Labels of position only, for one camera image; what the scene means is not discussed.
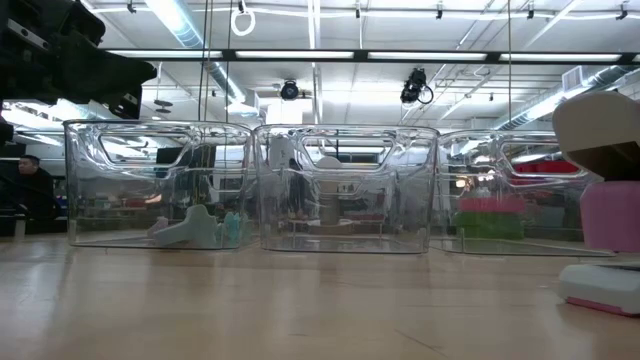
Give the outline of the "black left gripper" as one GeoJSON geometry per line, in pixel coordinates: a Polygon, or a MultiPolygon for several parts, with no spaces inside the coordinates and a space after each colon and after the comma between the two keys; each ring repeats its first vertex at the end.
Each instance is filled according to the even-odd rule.
{"type": "Polygon", "coordinates": [[[148,62],[99,47],[106,26],[80,1],[1,0],[1,99],[92,101],[137,119],[148,62]]]}

